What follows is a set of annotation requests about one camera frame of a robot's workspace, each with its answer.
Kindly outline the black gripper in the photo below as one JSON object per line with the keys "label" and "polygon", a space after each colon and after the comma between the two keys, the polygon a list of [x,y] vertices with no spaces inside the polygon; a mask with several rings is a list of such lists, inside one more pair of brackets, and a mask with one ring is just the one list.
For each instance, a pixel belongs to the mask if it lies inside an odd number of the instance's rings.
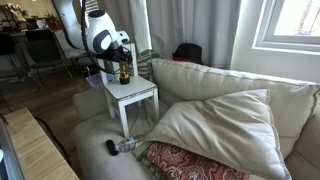
{"label": "black gripper", "polygon": [[120,46],[117,49],[108,48],[105,52],[99,54],[98,58],[113,62],[125,61],[129,63],[132,61],[131,51],[124,46]]}

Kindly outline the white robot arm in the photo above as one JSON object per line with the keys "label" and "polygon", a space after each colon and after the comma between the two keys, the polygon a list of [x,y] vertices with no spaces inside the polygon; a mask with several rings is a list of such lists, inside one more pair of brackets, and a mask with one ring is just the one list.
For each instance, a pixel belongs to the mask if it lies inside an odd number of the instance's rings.
{"label": "white robot arm", "polygon": [[72,1],[52,0],[65,28],[65,36],[71,47],[93,53],[100,59],[117,62],[114,53],[130,38],[125,31],[117,31],[110,16],[103,10],[86,14],[87,27],[78,23]]}

